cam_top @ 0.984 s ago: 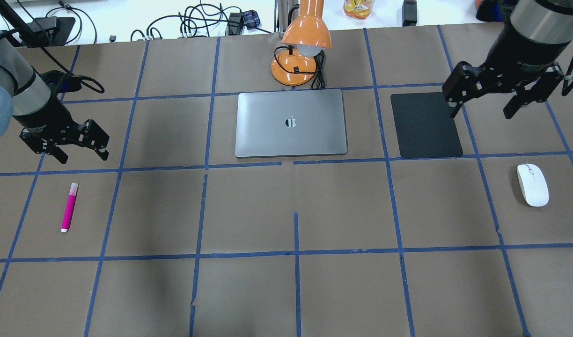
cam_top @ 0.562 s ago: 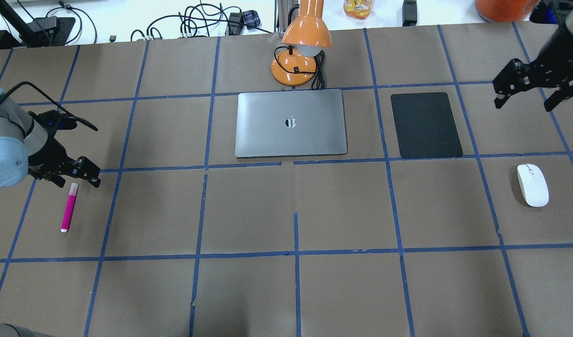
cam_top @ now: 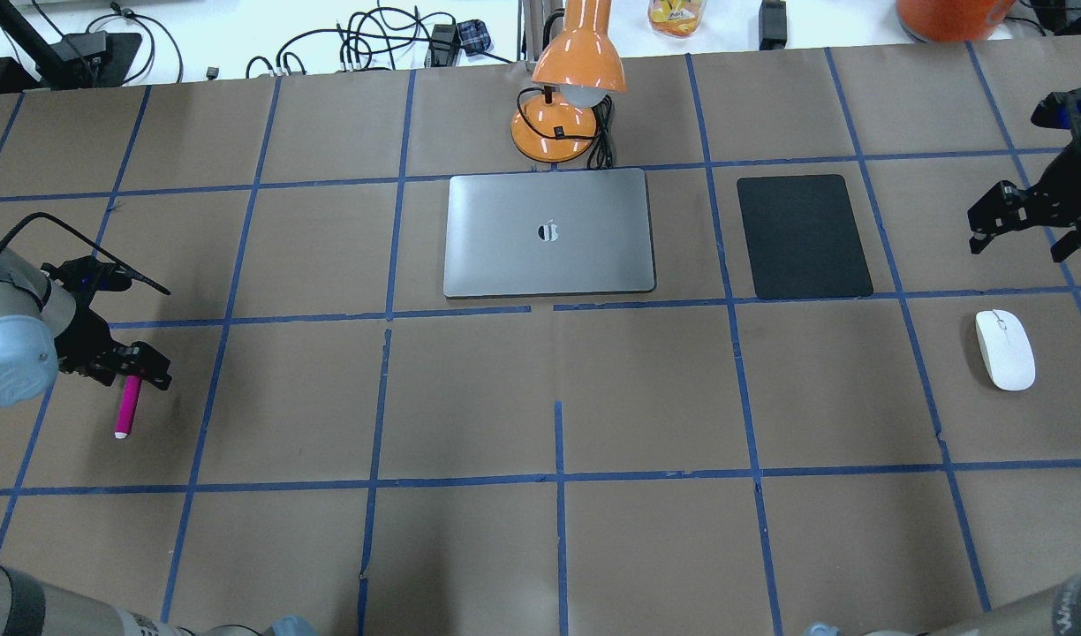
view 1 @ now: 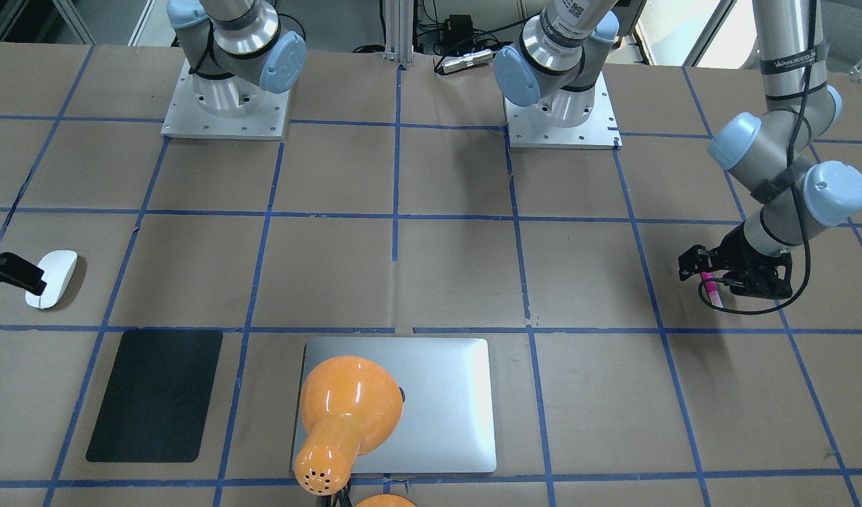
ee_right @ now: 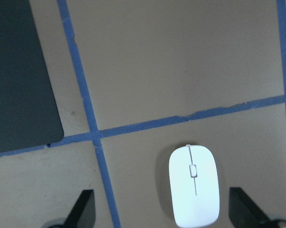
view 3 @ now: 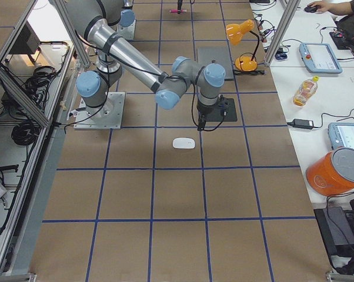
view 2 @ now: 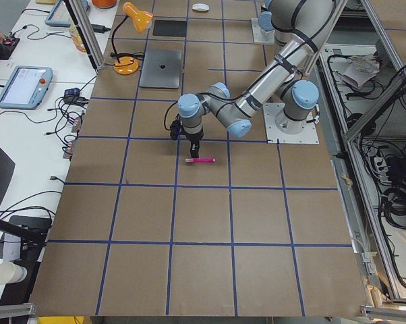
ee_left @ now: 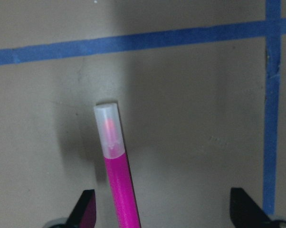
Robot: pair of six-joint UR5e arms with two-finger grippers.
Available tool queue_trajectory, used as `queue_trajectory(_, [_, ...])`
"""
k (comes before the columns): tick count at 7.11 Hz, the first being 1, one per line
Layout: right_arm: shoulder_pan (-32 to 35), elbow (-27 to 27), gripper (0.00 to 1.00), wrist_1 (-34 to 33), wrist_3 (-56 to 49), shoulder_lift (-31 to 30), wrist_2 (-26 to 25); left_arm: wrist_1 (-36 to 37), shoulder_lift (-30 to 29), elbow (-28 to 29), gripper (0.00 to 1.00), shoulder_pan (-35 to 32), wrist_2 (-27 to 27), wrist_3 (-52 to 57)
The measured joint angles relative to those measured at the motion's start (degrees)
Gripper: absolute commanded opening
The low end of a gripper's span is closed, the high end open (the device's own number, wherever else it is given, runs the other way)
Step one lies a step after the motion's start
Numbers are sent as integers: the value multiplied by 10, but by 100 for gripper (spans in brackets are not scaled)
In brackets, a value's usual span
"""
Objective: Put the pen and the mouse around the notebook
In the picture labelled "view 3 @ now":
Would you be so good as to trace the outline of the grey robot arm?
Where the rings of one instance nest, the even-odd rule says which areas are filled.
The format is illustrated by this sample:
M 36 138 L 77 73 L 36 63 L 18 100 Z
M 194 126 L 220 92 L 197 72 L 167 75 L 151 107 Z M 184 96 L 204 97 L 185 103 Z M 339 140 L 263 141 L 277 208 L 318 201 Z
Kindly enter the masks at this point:
M 171 14 L 183 14 L 187 12 L 186 9 L 182 8 L 183 1 L 178 1 L 178 5 L 176 9 L 170 9 L 169 12 Z M 124 1 L 124 6 L 121 10 L 121 18 L 119 20 L 119 25 L 121 27 L 127 28 L 135 23 L 135 14 L 132 10 L 133 3 L 132 1 Z
M 179 56 L 168 75 L 114 29 L 126 14 L 132 13 L 126 1 L 66 1 L 65 5 L 76 35 L 96 48 L 104 61 L 113 59 L 147 86 L 155 94 L 158 106 L 173 109 L 191 86 L 197 86 L 197 130 L 206 129 L 208 116 L 214 110 L 220 112 L 219 121 L 223 123 L 228 114 L 227 100 L 219 93 L 226 75 L 223 66 L 200 65 Z

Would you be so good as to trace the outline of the person's hand on mouse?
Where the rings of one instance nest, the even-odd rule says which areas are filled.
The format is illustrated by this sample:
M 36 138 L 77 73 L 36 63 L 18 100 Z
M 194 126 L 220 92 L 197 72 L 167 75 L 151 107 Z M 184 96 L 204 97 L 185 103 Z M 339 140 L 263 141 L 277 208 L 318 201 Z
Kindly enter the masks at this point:
M 316 8 L 316 12 L 323 13 L 329 11 L 333 7 L 333 3 L 326 1 L 314 1 L 309 3 L 308 6 Z

